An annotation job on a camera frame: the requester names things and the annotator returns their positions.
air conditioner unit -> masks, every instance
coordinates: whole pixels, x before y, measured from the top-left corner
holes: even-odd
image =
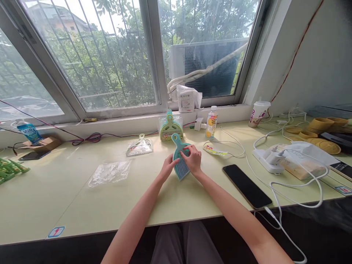
[[[169,77],[171,80],[203,70],[248,42],[249,38],[207,41],[170,46]],[[203,98],[229,95],[233,86],[240,54],[199,79],[184,84],[203,93]],[[177,93],[171,93],[177,101]]]

warning sticker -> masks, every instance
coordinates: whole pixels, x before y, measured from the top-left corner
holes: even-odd
[[[59,237],[62,232],[64,231],[65,227],[55,227],[51,230],[51,232],[49,233],[48,238],[55,238],[55,237]]]
[[[342,194],[352,194],[352,190],[346,186],[336,186],[335,189]]]

floor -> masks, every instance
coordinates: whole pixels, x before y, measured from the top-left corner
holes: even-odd
[[[280,230],[275,230],[260,216],[258,219],[269,230],[289,256],[302,260],[300,253]],[[251,251],[224,217],[202,220],[224,264],[257,263]],[[292,240],[308,258],[308,263],[350,263],[350,243],[343,239],[343,230],[324,227],[314,221],[284,212],[283,225]],[[149,263],[158,227],[148,227],[135,250],[130,264]],[[0,247],[1,264],[98,264],[102,260],[115,233],[81,236],[69,239],[32,242]]]

window glass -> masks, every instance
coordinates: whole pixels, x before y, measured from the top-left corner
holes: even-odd
[[[249,40],[258,0],[158,0],[166,82],[208,66]],[[186,86],[232,95],[244,51]]]
[[[21,2],[87,112],[160,103],[138,1]]]
[[[0,28],[0,99],[35,117],[63,115]],[[0,102],[0,122],[28,116]]]

air conditioner pipe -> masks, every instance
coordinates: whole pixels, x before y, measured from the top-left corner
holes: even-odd
[[[189,83],[191,81],[194,81],[194,80],[206,75],[207,73],[211,72],[215,68],[219,67],[224,62],[227,62],[228,60],[232,59],[234,56],[236,56],[237,54],[239,54],[243,50],[245,50],[247,45],[248,45],[248,42],[246,44],[244,44],[243,46],[239,47],[238,49],[236,49],[235,51],[231,52],[230,54],[226,55],[222,59],[218,60],[214,64],[208,66],[205,70],[195,70],[187,75],[177,77],[177,78],[171,80],[168,84],[168,94],[171,94],[173,91],[176,90],[176,85],[178,85],[180,83]]]

